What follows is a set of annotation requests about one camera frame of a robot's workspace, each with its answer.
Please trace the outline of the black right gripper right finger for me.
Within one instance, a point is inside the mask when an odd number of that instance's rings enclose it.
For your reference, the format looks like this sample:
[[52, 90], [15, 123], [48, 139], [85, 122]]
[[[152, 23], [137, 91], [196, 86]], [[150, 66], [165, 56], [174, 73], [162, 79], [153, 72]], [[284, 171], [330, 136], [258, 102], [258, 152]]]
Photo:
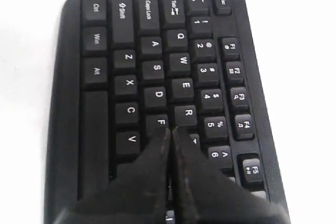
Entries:
[[172, 131], [172, 194], [176, 223], [290, 223], [280, 204], [223, 175], [182, 127]]

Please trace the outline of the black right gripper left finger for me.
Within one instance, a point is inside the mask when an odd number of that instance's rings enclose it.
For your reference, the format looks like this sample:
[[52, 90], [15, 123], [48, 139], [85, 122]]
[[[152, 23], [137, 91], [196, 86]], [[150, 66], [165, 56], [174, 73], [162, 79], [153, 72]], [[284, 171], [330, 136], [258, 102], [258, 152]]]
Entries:
[[55, 223], [165, 223], [171, 130], [161, 128], [106, 189], [65, 208]]

